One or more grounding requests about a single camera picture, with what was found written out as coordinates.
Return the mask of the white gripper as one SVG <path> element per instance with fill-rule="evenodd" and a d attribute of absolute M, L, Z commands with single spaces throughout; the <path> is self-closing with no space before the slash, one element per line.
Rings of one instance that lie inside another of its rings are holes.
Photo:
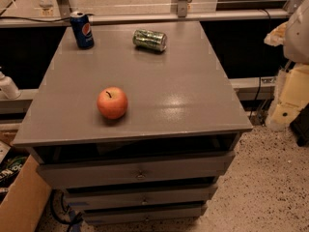
<path fill-rule="evenodd" d="M 309 66 L 296 63 L 288 72 L 280 70 L 274 89 L 274 100 L 267 113 L 271 130 L 286 128 L 309 103 Z"/>

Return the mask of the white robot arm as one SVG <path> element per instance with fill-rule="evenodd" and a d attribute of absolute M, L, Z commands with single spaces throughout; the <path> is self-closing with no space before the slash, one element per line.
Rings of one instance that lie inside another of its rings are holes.
<path fill-rule="evenodd" d="M 295 63 L 290 71 L 278 73 L 274 100 L 267 113 L 266 125 L 281 131 L 309 103 L 309 0 L 303 0 L 287 22 L 268 33 L 264 43 L 282 44 L 284 57 Z"/>

